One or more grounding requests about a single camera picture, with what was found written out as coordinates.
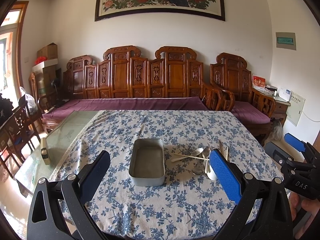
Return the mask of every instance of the purple cushion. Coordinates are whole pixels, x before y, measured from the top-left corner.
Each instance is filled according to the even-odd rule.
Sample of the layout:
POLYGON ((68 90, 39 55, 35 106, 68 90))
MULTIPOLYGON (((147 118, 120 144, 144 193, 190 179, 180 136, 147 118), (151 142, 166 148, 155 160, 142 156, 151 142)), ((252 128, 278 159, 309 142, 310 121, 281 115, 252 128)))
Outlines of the purple cushion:
POLYGON ((194 110, 207 111, 200 98, 126 98, 70 100, 60 108, 44 114, 44 119, 63 120, 73 111, 98 110, 194 110))
POLYGON ((242 124, 264 124, 270 122, 269 117, 261 113, 257 108, 250 105, 248 102, 236 101, 231 113, 242 124))

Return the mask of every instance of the metal screw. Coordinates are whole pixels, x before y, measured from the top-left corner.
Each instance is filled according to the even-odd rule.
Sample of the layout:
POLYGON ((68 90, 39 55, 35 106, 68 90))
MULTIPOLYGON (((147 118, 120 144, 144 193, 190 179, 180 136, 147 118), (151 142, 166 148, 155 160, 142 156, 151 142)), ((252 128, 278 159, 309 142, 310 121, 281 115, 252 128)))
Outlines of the metal screw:
POLYGON ((246 173, 246 174, 244 175, 244 177, 245 177, 246 179, 253 179, 253 175, 252 175, 251 173, 246 173))
POLYGON ((75 174, 70 174, 68 176, 68 180, 74 180, 76 178, 76 175, 75 174))
POLYGON ((281 184, 282 180, 280 178, 275 178, 275 182, 281 184))
POLYGON ((43 184, 44 182, 45 182, 45 178, 41 178, 41 179, 38 180, 39 184, 43 184))

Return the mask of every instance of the blue gripper pad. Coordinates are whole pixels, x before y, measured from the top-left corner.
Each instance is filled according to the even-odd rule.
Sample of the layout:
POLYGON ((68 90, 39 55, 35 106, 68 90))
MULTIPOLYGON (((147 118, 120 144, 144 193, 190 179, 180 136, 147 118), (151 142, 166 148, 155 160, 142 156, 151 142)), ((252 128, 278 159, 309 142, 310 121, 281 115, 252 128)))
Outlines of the blue gripper pad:
POLYGON ((237 205, 241 199, 241 187, 238 180, 218 151, 213 150, 210 152, 209 160, 210 166, 217 175, 224 192, 227 194, 229 200, 234 201, 237 205))
POLYGON ((290 144, 293 148, 295 148, 299 152, 304 152, 306 150, 304 144, 300 140, 295 138, 293 135, 291 135, 290 133, 287 133, 284 136, 284 141, 290 144))

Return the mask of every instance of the floor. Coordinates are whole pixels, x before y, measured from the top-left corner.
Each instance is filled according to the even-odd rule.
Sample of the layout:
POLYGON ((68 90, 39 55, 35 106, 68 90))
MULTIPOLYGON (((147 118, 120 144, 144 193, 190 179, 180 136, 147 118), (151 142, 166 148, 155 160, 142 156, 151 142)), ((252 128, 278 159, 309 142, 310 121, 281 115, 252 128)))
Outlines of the floor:
MULTIPOLYGON (((45 137, 46 134, 40 134, 40 137, 45 137)), ((36 137, 32 138, 32 142, 35 147, 39 145, 36 137)), ((276 145, 281 147, 283 150, 291 154, 296 160, 301 158, 296 152, 290 149, 290 146, 284 141, 273 141, 276 145)), ((27 158, 30 155, 30 149, 28 146, 24 147, 22 154, 27 158)), ((23 197, 19 191, 18 185, 14 179, 9 177, 6 182, 0 182, 0 208, 7 220, 9 221, 12 228, 17 232, 21 239, 25 240, 27 235, 27 222, 28 214, 30 209, 30 204, 32 197, 28 195, 27 198, 23 197)), ((69 230, 71 232, 75 231, 76 228, 68 224, 69 230)))

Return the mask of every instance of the plastic bag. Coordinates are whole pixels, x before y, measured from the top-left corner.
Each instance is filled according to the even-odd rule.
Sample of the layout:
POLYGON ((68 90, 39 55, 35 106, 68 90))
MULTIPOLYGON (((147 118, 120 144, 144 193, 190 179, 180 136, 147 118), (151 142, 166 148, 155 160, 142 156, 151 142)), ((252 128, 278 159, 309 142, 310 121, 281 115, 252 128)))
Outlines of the plastic bag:
POLYGON ((30 114, 31 115, 36 114, 38 112, 38 106, 33 96, 27 94, 23 87, 20 87, 20 92, 21 92, 21 96, 23 95, 26 96, 26 101, 28 102, 28 108, 29 108, 30 114))

